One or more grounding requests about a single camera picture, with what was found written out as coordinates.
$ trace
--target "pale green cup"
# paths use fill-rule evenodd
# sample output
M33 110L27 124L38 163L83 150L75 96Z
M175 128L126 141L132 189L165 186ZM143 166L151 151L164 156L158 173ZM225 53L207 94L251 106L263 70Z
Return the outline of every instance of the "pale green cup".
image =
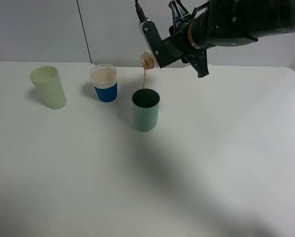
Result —
M158 120L159 94L151 89L141 89L132 96L134 129L148 132L155 128Z
M37 68L30 73L29 77L43 96L47 106L57 110L66 105L67 100L56 68L51 66Z

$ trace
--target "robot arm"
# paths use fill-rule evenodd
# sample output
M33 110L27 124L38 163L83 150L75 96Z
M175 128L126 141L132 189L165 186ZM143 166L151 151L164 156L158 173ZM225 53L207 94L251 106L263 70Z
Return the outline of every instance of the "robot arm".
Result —
M169 7L171 36L161 39L136 0L143 36L161 68L182 60L198 72L199 78L209 74L209 48L241 46L263 36L295 32L295 0L209 0L191 14L180 0L172 0Z

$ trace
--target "pouring liquid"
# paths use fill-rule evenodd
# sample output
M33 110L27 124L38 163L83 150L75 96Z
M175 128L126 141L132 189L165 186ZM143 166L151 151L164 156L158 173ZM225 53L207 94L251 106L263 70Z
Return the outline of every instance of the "pouring liquid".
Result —
M141 63L144 69L144 81L143 81L143 89L146 86L146 80L147 80L147 70L153 69L155 67L154 59L150 52L145 52L141 55Z

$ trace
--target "small cup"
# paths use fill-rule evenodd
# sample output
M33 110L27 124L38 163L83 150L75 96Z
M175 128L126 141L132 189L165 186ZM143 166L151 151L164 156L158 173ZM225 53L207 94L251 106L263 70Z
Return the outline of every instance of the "small cup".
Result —
M108 103L117 98L117 69L113 65L96 66L91 70L90 77L100 101Z
M37 68L30 73L29 78L50 108L57 110L66 105L67 100L56 68L51 66Z
M134 129L148 132L155 128L158 120L160 96L151 89L141 89L132 96Z

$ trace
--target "white and blue cup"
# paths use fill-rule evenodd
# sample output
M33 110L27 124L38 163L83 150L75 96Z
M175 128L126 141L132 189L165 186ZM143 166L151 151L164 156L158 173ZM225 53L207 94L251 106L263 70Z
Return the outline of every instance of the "white and blue cup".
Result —
M100 64L90 72L98 98L104 103L114 101L118 95L117 69L110 64Z

